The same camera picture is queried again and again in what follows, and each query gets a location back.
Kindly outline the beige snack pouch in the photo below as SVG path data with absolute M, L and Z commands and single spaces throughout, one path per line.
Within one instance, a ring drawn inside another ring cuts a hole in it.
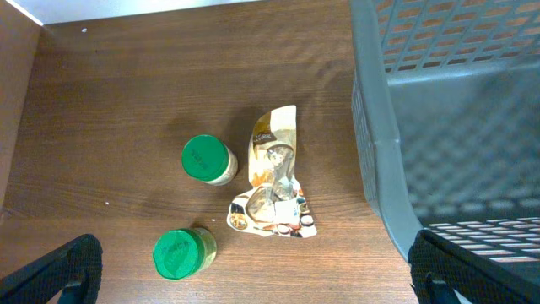
M 283 106 L 256 121 L 248 147 L 252 190 L 235 196 L 229 206 L 227 224 L 233 230 L 264 237 L 308 238 L 317 234 L 294 174 L 296 114 L 296 106 Z

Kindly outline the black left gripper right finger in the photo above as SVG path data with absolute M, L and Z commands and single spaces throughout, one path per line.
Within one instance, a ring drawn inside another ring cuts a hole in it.
M 539 284 L 428 230 L 408 252 L 413 291 L 421 304 L 538 303 Z

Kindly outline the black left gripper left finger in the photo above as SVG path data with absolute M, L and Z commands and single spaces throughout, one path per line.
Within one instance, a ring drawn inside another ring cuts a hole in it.
M 1 279 L 2 303 L 95 304 L 102 275 L 102 246 L 83 234 Z

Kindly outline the green lid jar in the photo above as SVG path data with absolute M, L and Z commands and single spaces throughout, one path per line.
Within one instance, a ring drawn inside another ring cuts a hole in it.
M 188 176 L 213 186 L 231 182 L 238 171 L 235 154 L 221 140 L 207 134 L 186 143 L 181 164 Z
M 217 242 L 204 228 L 167 231 L 155 243 L 154 267 L 168 280 L 183 280 L 207 269 L 217 255 Z

